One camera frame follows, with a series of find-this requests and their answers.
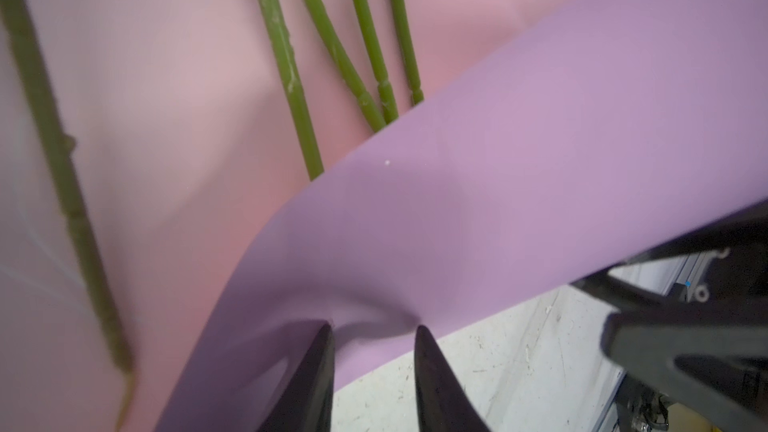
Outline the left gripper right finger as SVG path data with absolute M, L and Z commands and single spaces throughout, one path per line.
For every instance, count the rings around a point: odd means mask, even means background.
M 421 432 L 489 431 L 470 403 L 436 339 L 424 325 L 416 329 L 414 374 Z

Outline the pink purple wrapping paper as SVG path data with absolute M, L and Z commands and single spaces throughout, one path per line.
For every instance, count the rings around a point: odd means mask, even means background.
M 337 381 L 767 195 L 767 0 L 406 0 L 372 133 L 280 0 L 27 0 L 137 362 L 127 431 L 245 431 L 321 320 Z

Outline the pink fake rose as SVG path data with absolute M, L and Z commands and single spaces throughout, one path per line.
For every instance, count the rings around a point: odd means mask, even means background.
M 258 3 L 304 164 L 313 181 L 324 172 L 324 166 L 282 7 L 279 0 L 258 0 Z
M 135 357 L 111 291 L 72 160 L 76 140 L 65 132 L 36 28 L 26 0 L 1 0 L 7 46 L 22 86 L 48 171 L 75 252 L 93 313 L 124 389 L 114 429 L 120 431 L 136 391 Z

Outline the cream peach fake rose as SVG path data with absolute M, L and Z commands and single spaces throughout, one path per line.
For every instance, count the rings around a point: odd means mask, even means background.
M 416 106 L 424 100 L 413 39 L 410 31 L 405 0 L 390 0 L 396 38 L 404 66 L 411 103 Z

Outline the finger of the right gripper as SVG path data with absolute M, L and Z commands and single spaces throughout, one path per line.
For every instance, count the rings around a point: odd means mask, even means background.
M 631 257 L 624 262 L 624 265 L 634 265 L 694 253 L 721 251 L 726 248 L 753 243 L 767 243 L 766 200 Z M 645 291 L 611 277 L 609 271 L 612 268 L 613 266 L 609 266 L 599 270 L 571 283 L 571 286 L 621 311 L 671 302 L 670 299 L 662 295 Z
M 742 388 L 767 361 L 765 305 L 667 305 L 611 314 L 600 347 L 628 375 L 723 431 L 765 431 L 767 404 Z

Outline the white blue fake rose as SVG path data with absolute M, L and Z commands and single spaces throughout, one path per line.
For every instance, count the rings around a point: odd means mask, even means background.
M 394 89 L 389 80 L 385 59 L 376 33 L 370 5 L 368 0 L 352 1 L 369 62 L 377 82 L 383 117 L 385 122 L 389 124 L 398 118 L 398 108 Z

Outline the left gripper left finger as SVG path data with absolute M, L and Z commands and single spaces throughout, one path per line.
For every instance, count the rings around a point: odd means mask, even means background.
M 334 378 L 335 341 L 326 322 L 258 431 L 330 431 Z

